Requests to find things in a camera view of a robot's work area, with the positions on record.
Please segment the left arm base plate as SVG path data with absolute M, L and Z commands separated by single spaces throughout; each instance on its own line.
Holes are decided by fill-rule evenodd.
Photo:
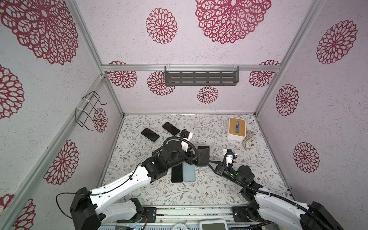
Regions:
M 139 219 L 138 223 L 155 223 L 157 216 L 156 207 L 144 207 L 144 212 Z

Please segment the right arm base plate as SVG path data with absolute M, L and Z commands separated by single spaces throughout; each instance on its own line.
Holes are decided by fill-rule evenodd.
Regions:
M 232 214 L 235 222 L 259 221 L 257 210 L 248 206 L 232 207 Z

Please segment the blue phone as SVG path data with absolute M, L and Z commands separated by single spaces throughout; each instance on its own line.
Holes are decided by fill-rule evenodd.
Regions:
M 210 147 L 199 146 L 198 152 L 199 152 L 199 163 L 197 165 L 209 165 Z

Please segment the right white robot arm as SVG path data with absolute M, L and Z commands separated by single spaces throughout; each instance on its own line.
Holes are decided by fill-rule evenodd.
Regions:
M 242 189 L 240 194 L 249 203 L 232 207 L 235 222 L 253 221 L 250 230 L 259 230 L 268 224 L 277 224 L 286 230 L 341 230 L 343 227 L 320 203 L 301 203 L 274 194 L 254 181 L 249 166 L 234 170 L 230 163 L 211 161 L 216 165 L 212 171 Z

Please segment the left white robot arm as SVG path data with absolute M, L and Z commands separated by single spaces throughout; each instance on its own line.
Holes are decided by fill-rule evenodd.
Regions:
M 70 206 L 74 228 L 98 229 L 110 217 L 108 210 L 116 201 L 166 176 L 170 168 L 184 162 L 193 164 L 198 156 L 198 149 L 191 142 L 180 137 L 170 137 L 129 174 L 99 188 L 79 189 L 74 193 Z

